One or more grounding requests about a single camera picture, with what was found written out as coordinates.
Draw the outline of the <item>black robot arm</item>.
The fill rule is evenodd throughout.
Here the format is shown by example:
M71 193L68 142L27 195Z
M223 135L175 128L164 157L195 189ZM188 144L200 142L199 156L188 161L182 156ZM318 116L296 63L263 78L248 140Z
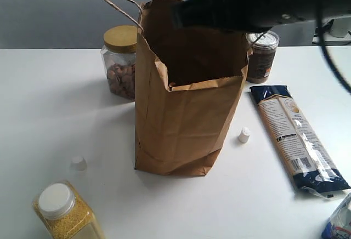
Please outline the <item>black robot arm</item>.
M186 0L172 7L177 28L261 33L274 26L350 15L350 0Z

